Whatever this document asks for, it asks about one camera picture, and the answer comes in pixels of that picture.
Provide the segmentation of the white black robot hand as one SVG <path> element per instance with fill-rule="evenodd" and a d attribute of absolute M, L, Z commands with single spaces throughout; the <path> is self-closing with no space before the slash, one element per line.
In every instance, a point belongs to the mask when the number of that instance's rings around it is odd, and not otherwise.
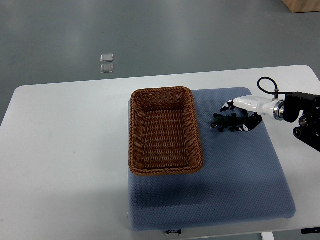
<path fill-rule="evenodd" d="M 253 95 L 237 97 L 227 101 L 220 109 L 221 112 L 235 108 L 252 112 L 253 114 L 236 127 L 238 132 L 250 132 L 262 122 L 262 116 L 269 116 L 277 121 L 284 120 L 284 104 L 281 99 L 269 99 Z"/>

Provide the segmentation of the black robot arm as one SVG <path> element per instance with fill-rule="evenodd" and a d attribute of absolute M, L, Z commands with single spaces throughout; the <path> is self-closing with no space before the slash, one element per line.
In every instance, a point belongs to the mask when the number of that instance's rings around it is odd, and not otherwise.
<path fill-rule="evenodd" d="M 288 123 L 298 121 L 293 135 L 312 147 L 320 150 L 320 96 L 294 92 L 285 95 L 283 119 Z"/>

